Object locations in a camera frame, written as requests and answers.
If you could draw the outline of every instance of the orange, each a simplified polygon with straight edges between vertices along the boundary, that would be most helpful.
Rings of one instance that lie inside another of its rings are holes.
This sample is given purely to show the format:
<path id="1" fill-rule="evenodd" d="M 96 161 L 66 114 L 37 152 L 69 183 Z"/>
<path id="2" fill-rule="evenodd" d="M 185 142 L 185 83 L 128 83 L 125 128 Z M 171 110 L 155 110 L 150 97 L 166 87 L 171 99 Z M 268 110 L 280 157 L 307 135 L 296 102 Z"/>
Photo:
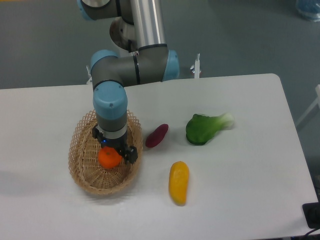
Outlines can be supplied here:
<path id="1" fill-rule="evenodd" d="M 122 156 L 112 147 L 105 146 L 98 153 L 98 161 L 105 169 L 112 169 L 118 166 L 121 160 Z"/>

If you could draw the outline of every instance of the white table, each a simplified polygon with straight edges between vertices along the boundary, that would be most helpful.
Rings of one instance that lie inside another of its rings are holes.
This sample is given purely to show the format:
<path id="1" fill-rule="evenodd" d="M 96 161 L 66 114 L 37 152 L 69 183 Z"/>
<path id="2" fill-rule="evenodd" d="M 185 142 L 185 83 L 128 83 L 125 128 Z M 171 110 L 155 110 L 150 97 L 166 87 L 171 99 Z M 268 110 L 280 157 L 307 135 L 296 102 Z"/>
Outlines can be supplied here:
<path id="1" fill-rule="evenodd" d="M 302 204 L 317 197 L 280 79 L 273 74 L 182 79 L 126 88 L 146 135 L 169 124 L 144 152 L 136 181 L 95 198 L 68 170 L 89 85 L 0 90 L 0 234 L 4 240 L 249 240 L 304 235 Z M 234 129 L 191 146 L 194 113 L 230 112 Z M 170 167 L 190 169 L 187 204 L 168 194 Z"/>

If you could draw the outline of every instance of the woven basket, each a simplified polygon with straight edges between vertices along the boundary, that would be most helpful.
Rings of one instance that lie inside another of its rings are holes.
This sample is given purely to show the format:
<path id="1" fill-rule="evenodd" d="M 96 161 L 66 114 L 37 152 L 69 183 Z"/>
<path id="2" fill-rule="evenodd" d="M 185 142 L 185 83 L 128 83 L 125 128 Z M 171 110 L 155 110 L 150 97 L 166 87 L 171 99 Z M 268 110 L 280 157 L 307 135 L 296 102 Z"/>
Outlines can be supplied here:
<path id="1" fill-rule="evenodd" d="M 96 113 L 90 111 L 77 124 L 69 150 L 70 174 L 81 188 L 96 195 L 108 195 L 127 187 L 136 176 L 143 151 L 143 138 L 139 120 L 127 112 L 127 144 L 135 146 L 138 158 L 134 164 L 121 163 L 105 169 L 98 162 L 101 149 L 98 140 L 92 137 L 92 128 L 97 124 Z"/>

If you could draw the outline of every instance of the gray floor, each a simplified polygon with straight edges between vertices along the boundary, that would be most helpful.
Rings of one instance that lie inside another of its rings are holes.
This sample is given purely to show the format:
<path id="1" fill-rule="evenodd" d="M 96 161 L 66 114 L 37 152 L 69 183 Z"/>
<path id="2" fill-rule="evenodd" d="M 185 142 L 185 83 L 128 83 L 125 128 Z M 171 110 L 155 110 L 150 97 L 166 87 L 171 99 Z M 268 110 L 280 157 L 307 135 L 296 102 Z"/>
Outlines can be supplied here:
<path id="1" fill-rule="evenodd" d="M 320 22 L 301 18 L 295 0 L 162 0 L 162 12 L 180 78 L 201 53 L 202 77 L 277 74 L 295 121 L 316 98 Z M 111 21 L 83 20 L 76 0 L 0 2 L 0 89 L 84 84 L 91 55 L 115 49 Z M 319 175 L 320 113 L 299 137 Z"/>

